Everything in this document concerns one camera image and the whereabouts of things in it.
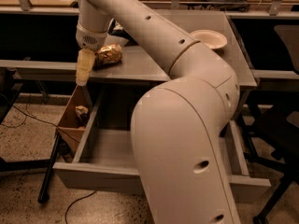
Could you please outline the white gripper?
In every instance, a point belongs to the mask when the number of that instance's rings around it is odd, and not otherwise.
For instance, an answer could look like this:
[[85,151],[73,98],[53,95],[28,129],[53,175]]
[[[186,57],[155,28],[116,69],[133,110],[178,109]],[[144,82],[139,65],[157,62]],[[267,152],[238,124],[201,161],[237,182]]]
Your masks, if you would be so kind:
[[76,83],[85,86],[90,77],[90,73],[95,63],[95,54],[104,46],[107,32],[95,33],[84,28],[80,23],[77,25],[76,40],[82,48],[78,52],[78,62],[76,70]]

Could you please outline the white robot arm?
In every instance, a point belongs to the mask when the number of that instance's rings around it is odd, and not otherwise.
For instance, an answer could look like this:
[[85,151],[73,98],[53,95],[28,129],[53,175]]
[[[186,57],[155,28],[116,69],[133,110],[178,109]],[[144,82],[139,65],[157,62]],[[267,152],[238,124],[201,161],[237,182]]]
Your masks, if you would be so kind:
[[83,0],[111,16],[169,75],[135,106],[135,163],[155,224],[241,224],[219,136],[234,114],[235,70],[137,0]]

